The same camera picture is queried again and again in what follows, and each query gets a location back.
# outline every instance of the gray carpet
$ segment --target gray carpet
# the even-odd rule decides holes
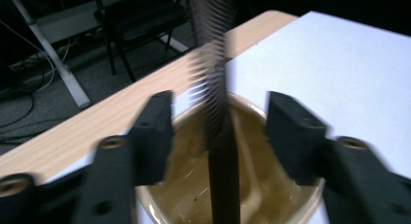
[[[176,28],[173,38],[189,48],[194,45],[189,23]],[[165,51],[165,44],[160,41],[134,48],[126,54],[135,75],[141,72],[147,75],[161,68],[159,62],[164,65],[181,56],[171,48]],[[64,63],[72,70],[93,104],[131,84],[119,57],[114,60],[117,75],[111,75],[104,37],[99,31],[76,38]],[[19,74],[27,86],[35,87],[41,82],[42,70],[46,73],[44,82],[47,82],[51,73],[46,62],[21,70]],[[46,89],[31,94],[34,100],[32,111],[17,123],[0,127],[0,154],[81,112],[57,73]],[[19,119],[30,110],[31,104],[29,93],[18,92],[11,98],[0,99],[0,126]]]

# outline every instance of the black chair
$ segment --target black chair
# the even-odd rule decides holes
[[[173,29],[187,21],[185,9],[178,4],[179,0],[124,0],[108,6],[104,6],[102,0],[96,2],[97,11],[94,15],[106,33],[111,72],[116,74],[111,49],[111,42],[114,42],[132,82],[136,81],[136,77],[124,53],[125,49],[147,43],[168,32],[167,50]]]

